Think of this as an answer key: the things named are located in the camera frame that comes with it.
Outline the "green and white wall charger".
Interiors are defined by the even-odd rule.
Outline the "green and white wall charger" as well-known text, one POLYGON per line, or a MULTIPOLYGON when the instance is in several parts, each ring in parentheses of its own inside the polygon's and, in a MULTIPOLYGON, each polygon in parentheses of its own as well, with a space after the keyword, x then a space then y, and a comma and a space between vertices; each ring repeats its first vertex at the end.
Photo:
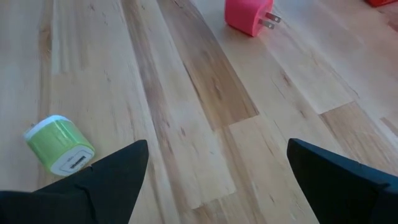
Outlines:
POLYGON ((24 139, 51 173, 69 176, 95 156, 95 149, 68 118, 51 115, 24 133, 24 139))

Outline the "red plastic basket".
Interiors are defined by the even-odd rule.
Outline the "red plastic basket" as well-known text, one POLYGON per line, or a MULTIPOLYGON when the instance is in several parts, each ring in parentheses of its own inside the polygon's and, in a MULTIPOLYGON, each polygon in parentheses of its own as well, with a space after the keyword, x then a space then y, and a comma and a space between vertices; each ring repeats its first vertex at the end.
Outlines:
POLYGON ((394 2, 398 2, 398 0, 364 0, 364 1, 372 7, 380 7, 387 4, 392 4, 394 2))

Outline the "pink wall charger cube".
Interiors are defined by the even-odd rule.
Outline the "pink wall charger cube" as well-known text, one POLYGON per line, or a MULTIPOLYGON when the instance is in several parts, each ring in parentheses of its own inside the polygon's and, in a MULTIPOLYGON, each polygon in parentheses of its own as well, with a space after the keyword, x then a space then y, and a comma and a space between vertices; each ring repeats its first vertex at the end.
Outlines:
POLYGON ((227 25, 256 37, 266 27, 274 29, 281 18, 272 13, 274 0, 225 0, 224 19, 227 25))

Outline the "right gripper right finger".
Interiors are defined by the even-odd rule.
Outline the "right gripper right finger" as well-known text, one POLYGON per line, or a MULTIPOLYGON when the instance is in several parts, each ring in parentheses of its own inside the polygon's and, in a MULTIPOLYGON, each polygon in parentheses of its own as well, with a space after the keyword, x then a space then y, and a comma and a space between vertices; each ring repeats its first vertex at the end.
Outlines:
POLYGON ((287 158, 320 224, 398 224, 398 176, 297 138, 287 158))

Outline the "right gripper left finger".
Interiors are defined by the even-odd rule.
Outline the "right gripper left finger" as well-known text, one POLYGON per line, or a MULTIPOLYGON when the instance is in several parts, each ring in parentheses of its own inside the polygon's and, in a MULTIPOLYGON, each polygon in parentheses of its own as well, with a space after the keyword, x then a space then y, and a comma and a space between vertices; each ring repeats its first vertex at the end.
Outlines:
POLYGON ((139 140, 34 192, 0 191, 0 224, 128 224, 148 160, 139 140))

